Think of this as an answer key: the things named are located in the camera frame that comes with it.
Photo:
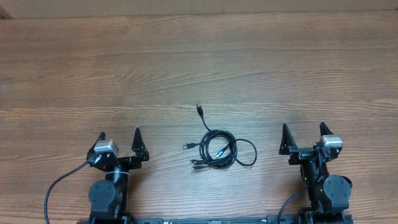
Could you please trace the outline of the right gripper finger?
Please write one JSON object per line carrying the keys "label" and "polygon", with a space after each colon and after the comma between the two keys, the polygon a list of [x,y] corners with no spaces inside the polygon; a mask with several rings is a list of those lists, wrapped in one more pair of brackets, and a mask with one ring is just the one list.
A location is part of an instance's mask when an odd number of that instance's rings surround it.
{"label": "right gripper finger", "polygon": [[321,122],[319,127],[320,127],[321,136],[333,135],[332,131],[328,128],[328,126],[324,122]]}
{"label": "right gripper finger", "polygon": [[282,127],[282,139],[281,139],[279,154],[280,155],[290,155],[290,154],[294,153],[296,150],[297,150],[297,145],[296,145],[294,138],[290,132],[288,124],[284,123],[283,127]]}

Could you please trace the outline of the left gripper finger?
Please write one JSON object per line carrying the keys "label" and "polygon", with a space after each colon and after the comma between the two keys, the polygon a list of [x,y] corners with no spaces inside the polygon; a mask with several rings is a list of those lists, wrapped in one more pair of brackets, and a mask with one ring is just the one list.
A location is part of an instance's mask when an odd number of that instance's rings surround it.
{"label": "left gripper finger", "polygon": [[136,126],[134,139],[132,142],[131,150],[135,152],[135,156],[141,161],[146,162],[149,161],[149,152],[144,144],[141,130],[138,126]]}
{"label": "left gripper finger", "polygon": [[106,139],[106,133],[105,132],[101,132],[100,135],[98,136],[97,140],[95,141],[95,143],[93,144],[93,146],[89,149],[90,152],[94,152],[95,151],[95,146],[97,144],[98,141],[102,141]]}

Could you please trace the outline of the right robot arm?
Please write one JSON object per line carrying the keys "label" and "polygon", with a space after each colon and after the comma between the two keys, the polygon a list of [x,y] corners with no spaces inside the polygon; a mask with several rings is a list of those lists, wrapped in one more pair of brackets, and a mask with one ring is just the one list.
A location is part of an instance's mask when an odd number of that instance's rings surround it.
{"label": "right robot arm", "polygon": [[308,193],[310,206],[294,215],[291,223],[353,223],[352,216],[345,214],[353,183],[345,176],[330,175],[326,166],[342,151],[343,140],[333,134],[324,122],[319,127],[320,140],[312,147],[299,148],[288,124],[283,124],[279,154],[289,155],[289,164],[300,166],[305,187],[284,202],[276,218],[277,224],[288,220],[282,216],[286,206],[305,192]]}

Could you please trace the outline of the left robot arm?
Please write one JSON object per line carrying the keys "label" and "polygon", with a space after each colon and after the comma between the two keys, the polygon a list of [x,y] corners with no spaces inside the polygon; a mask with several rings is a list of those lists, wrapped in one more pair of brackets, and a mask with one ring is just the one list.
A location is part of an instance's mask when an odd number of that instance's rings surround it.
{"label": "left robot arm", "polygon": [[104,179],[95,182],[88,193],[91,203],[90,223],[136,223],[127,210],[129,171],[140,169],[149,160],[149,152],[136,127],[131,146],[133,156],[119,157],[119,148],[102,132],[87,153],[86,161],[104,172]]}

